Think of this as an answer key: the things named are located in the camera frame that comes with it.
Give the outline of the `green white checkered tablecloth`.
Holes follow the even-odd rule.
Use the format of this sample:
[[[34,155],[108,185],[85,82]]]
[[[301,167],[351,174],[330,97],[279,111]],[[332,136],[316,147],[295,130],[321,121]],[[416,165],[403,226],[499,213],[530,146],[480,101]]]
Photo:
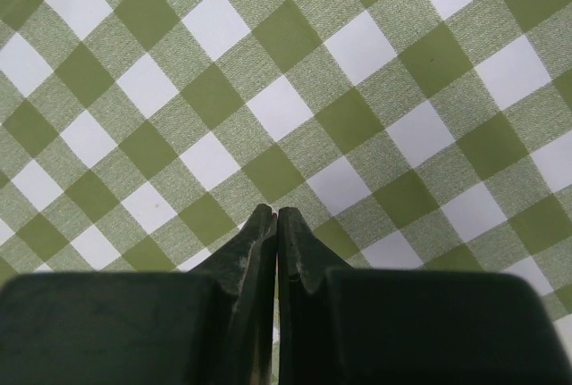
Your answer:
[[[188,271],[263,203],[570,339],[571,0],[1,0],[3,280]]]

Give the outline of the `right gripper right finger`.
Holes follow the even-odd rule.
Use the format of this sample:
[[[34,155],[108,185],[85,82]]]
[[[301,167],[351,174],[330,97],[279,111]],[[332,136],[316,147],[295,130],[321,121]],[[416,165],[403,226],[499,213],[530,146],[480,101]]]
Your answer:
[[[357,269],[300,211],[278,215],[282,384],[567,384],[570,362],[524,280]]]

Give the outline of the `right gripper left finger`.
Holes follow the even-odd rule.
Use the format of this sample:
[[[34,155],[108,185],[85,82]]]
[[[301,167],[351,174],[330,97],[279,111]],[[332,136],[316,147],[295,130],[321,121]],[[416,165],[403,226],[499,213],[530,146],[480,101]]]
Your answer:
[[[1,290],[4,384],[267,384],[277,218],[189,272],[36,272]]]

